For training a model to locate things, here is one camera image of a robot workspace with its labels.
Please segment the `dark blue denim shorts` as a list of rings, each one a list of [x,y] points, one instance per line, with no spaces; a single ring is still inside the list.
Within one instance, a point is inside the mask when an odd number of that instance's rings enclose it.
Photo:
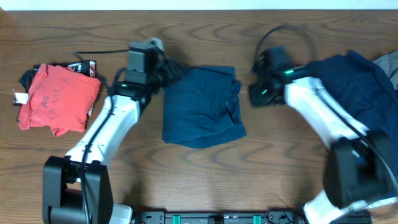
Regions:
[[[239,105],[236,69],[191,67],[164,91],[162,140],[202,149],[247,135]]]

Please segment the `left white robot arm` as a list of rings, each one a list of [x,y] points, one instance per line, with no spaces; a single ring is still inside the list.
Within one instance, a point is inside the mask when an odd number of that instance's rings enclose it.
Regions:
[[[43,169],[44,223],[135,223],[134,210],[114,202],[108,167],[152,95],[182,76],[163,58],[143,72],[121,68],[103,108],[83,138],[65,156],[50,156]]]

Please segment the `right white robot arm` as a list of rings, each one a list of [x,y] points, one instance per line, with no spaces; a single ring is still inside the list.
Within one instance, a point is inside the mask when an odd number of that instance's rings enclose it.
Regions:
[[[352,213],[397,203],[390,139],[352,117],[314,77],[270,77],[249,86],[253,106],[286,104],[328,149],[323,190],[303,206],[301,222],[340,222]]]

